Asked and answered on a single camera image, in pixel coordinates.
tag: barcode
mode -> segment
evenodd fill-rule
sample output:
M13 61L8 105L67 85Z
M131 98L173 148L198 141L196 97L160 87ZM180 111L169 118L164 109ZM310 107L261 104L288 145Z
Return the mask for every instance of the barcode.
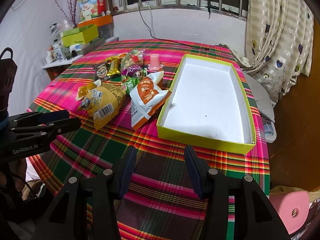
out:
M99 111L97 111L97 114L102 119L102 118L106 117L107 115L112 114L113 111L114 111L113 110L113 106L110 103L110 104L106 105L104 108L102 108Z
M138 113L137 107L135 103L131 100L131 116L134 116Z

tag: green box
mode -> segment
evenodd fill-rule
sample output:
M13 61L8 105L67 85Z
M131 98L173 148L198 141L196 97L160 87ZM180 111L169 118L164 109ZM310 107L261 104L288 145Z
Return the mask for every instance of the green box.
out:
M246 155L256 145L248 98L231 63L185 55L158 121L158 137Z
M61 36L63 45L65 47L70 47L71 45L74 45L74 44L87 44L90 41L94 40L95 38L99 37L98 27L96 25L89 26L89 28L85 28L85 27L86 26L69 30L69 31L75 30L74 32L78 32L78 33L68 35L68 36Z
M61 33L61 37L65 37L65 36L81 33L83 31L91 28L92 26L94 26L94 24L90 24L90 25L87 25L87 26L83 26L83 27L78 27L78 28L67 30L67 31Z

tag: screw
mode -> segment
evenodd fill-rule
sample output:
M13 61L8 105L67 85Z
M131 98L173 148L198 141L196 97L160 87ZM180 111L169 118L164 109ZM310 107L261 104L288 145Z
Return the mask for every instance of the screw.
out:
M108 175L111 175L112 174L112 170L111 169L106 169L103 171L103 174L108 176Z
M211 175L217 175L218 174L218 171L216 169L209 169L209 173Z
M253 178L250 175L245 175L244 180L246 180L247 182L251 182Z
M72 184L72 183L75 183L77 181L77 178L76 177L71 177L69 179L69 182Z

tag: bag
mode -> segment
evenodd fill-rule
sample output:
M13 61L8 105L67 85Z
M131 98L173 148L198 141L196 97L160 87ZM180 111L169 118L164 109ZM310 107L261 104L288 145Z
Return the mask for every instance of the bag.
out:
M93 18L105 16L106 0L78 0L80 21L90 21Z
M131 126L134 130L147 122L171 95L171 91L161 90L157 85L163 75L164 71L149 74L130 92Z
M121 87L102 83L101 86L88 90L78 111L86 110L93 117L94 128L100 130L119 113L125 97L125 90Z

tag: green snack package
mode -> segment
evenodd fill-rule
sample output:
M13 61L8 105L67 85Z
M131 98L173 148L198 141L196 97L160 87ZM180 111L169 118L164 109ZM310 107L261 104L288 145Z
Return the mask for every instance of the green snack package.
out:
M134 89L140 82L136 77L122 76L122 89L125 90L126 94L129 95L131 90Z

